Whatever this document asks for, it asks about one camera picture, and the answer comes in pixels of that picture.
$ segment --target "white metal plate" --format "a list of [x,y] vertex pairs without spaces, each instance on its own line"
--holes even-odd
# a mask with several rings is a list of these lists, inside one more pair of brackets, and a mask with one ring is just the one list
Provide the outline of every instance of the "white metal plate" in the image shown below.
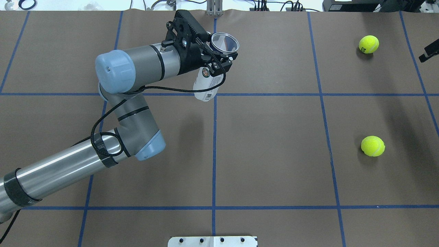
[[168,247],[257,247],[256,236],[172,237]]

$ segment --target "tennis ball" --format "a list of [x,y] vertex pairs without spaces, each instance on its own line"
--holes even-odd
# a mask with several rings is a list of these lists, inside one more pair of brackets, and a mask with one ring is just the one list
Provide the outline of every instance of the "tennis ball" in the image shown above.
[[358,48],[360,49],[361,52],[369,54],[376,51],[379,45],[380,42],[378,41],[377,37],[373,35],[367,35],[366,37],[360,40],[360,44],[358,45]]
[[380,156],[384,150],[385,145],[383,140],[378,136],[368,136],[361,142],[361,150],[367,155],[371,157]]

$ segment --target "black band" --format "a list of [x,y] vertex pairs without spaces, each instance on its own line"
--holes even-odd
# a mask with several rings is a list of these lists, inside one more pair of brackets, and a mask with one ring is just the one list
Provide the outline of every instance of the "black band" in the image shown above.
[[165,77],[165,63],[163,62],[162,54],[158,51],[157,47],[150,45],[154,49],[154,51],[157,53],[158,59],[160,60],[160,64],[162,65],[162,77],[160,77],[160,80],[163,80],[163,77]]
[[[117,130],[117,128],[114,128],[114,133],[115,133],[116,135],[120,136],[119,131]],[[125,144],[124,144],[123,142],[122,142],[122,149],[123,149],[123,152],[125,153],[125,155],[126,155],[128,158],[131,157],[131,154],[128,152],[128,150],[126,149]]]
[[30,197],[26,192],[23,190],[22,186],[18,182],[17,179],[17,171],[20,170],[20,168],[17,168],[15,171],[10,172],[6,174],[3,177],[4,181],[4,190],[6,191],[7,196],[9,199],[17,206],[19,207],[28,207],[32,206],[35,203],[41,201],[41,199],[34,199]]
[[132,111],[132,112],[129,112],[129,113],[127,113],[127,114],[125,114],[125,115],[123,115],[123,116],[121,116],[121,117],[118,117],[117,120],[120,122],[120,121],[124,120],[125,118],[127,118],[127,117],[129,117],[129,116],[132,116],[132,115],[134,115],[134,114],[137,114],[137,113],[139,113],[139,112],[142,112],[142,111],[144,111],[144,110],[148,110],[148,109],[149,109],[149,106],[145,106],[145,107],[139,108],[139,109],[134,110],[134,111]]
[[29,8],[23,8],[23,7],[22,7],[22,4],[23,4],[24,1],[25,1],[25,0],[19,0],[19,1],[18,1],[18,6],[19,6],[20,9],[22,9],[22,10],[31,10],[31,9],[33,9],[33,8],[36,6],[36,0],[33,0],[33,4],[32,4],[32,6],[30,6]]
[[[97,147],[98,150],[107,153],[108,150],[105,147],[105,143],[104,140],[102,140],[102,136],[99,133],[95,134],[94,137],[94,143]],[[97,156],[99,157],[99,159],[101,160],[101,162],[108,168],[113,167],[115,165],[117,165],[118,163],[113,159],[113,157],[108,157],[105,156],[103,154],[100,154],[99,152],[96,152]]]

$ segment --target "light blue cap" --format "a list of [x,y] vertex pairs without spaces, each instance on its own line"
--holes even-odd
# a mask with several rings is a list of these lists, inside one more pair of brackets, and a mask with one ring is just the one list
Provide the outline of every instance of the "light blue cap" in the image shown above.
[[95,61],[96,75],[110,94],[130,90],[136,80],[136,68],[130,56],[122,50],[99,55]]
[[166,147],[165,140],[162,136],[162,131],[158,132],[149,140],[149,142],[136,153],[136,158],[140,161],[149,159],[159,152],[163,151]]

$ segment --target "gray tabletop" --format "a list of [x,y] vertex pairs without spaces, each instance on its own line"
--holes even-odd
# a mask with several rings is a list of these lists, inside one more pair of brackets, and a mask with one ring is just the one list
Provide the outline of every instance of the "gray tabletop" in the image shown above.
[[[239,56],[214,100],[151,90],[166,149],[22,210],[5,246],[438,246],[439,15],[226,11],[194,17]],[[0,12],[0,173],[70,147],[109,107],[94,59],[159,43],[173,12]],[[358,50],[365,35],[380,46]],[[197,71],[155,85],[192,88]],[[103,130],[117,126],[114,116]],[[386,150],[368,157],[368,135]],[[7,223],[0,225],[3,232]]]

